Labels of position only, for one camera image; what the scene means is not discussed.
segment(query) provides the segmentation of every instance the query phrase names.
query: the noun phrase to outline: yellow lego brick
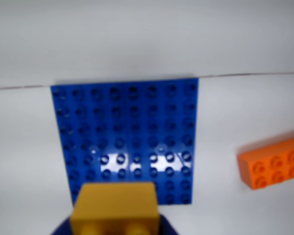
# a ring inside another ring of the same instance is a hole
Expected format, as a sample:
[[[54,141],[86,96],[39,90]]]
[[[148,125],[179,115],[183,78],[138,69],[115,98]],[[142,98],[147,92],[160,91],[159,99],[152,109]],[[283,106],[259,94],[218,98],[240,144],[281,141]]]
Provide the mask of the yellow lego brick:
[[[84,184],[70,218],[74,235],[157,235],[153,183]]]

